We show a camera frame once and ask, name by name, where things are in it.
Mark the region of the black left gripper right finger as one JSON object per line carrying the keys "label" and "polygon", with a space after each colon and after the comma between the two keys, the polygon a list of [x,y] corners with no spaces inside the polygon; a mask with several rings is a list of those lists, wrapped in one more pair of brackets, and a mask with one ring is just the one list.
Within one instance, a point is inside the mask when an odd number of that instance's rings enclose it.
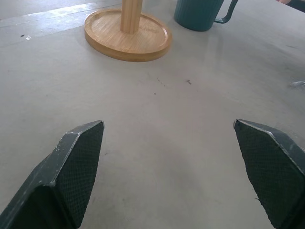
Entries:
{"label": "black left gripper right finger", "polygon": [[275,229],[305,229],[305,151],[286,133],[237,119],[248,179]]}

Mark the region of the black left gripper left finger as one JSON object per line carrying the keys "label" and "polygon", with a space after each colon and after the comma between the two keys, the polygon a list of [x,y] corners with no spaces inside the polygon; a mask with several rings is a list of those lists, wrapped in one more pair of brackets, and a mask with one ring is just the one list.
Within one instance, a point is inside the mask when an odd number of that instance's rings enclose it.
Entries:
{"label": "black left gripper left finger", "polygon": [[78,229],[94,186],[101,120],[66,132],[0,214],[0,229]]}

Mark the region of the wooden mug stand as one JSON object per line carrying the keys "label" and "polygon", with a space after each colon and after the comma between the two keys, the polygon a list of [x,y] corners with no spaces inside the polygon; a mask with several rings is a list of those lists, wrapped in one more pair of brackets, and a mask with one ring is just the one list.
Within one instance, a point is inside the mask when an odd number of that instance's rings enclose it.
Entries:
{"label": "wooden mug stand", "polygon": [[164,56],[172,33],[157,18],[142,13],[142,0],[122,0],[121,9],[99,10],[84,22],[86,41],[114,59],[148,62]]}

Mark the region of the teal plastic mug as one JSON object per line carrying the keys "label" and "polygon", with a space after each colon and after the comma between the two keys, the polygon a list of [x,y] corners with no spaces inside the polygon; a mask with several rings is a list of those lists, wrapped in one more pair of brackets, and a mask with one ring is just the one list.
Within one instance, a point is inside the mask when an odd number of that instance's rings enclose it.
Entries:
{"label": "teal plastic mug", "polygon": [[225,24],[229,21],[238,1],[231,0],[227,14],[218,18],[224,0],[177,0],[174,19],[192,31],[208,31],[214,23]]}

